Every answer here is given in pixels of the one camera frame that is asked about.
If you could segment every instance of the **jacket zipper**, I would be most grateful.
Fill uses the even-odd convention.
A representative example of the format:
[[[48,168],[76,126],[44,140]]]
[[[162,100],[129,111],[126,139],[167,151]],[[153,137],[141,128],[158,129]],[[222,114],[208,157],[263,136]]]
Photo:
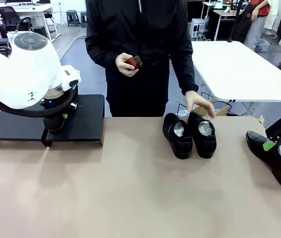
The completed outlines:
[[[139,2],[139,10],[140,10],[140,13],[141,13],[141,0],[138,0]]]

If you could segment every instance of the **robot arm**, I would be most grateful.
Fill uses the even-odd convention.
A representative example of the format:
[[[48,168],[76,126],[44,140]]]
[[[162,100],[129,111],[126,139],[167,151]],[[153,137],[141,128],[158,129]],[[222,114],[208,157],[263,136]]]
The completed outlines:
[[[0,54],[0,102],[24,109],[45,99],[56,99],[81,82],[79,71],[61,66],[51,42],[37,34],[18,35],[10,58]]]

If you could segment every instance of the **shoe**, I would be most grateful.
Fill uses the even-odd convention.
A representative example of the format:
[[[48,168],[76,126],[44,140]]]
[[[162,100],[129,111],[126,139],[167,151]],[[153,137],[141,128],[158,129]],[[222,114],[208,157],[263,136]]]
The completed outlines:
[[[211,134],[201,133],[200,125],[202,125],[202,123],[209,124],[209,128],[212,129]],[[191,112],[188,119],[188,127],[193,136],[198,155],[204,159],[211,158],[214,155],[217,146],[213,124],[209,120],[205,120],[196,112]]]
[[[254,131],[246,133],[246,140],[251,152],[270,166],[273,175],[281,185],[281,155],[279,153],[281,141],[276,144]],[[272,148],[264,148],[264,144],[269,141],[271,143],[268,143],[268,146],[272,145]]]
[[[175,114],[169,113],[165,117],[163,133],[171,144],[174,155],[181,160],[189,158],[193,141],[185,121]]]

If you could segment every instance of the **shoe brush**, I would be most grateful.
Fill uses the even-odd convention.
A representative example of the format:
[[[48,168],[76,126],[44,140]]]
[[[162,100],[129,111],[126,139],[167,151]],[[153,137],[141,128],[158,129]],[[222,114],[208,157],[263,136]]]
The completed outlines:
[[[134,66],[135,69],[142,67],[142,61],[139,56],[134,56],[134,57],[126,60],[126,63]]]

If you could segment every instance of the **stool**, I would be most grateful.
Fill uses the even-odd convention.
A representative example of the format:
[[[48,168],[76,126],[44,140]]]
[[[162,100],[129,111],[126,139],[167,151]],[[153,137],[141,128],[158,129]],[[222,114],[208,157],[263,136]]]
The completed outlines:
[[[74,25],[76,27],[79,26],[80,20],[79,20],[76,10],[67,11],[66,18],[67,18],[67,26],[70,26],[70,25]]]
[[[87,15],[86,12],[81,12],[81,27],[87,27]]]

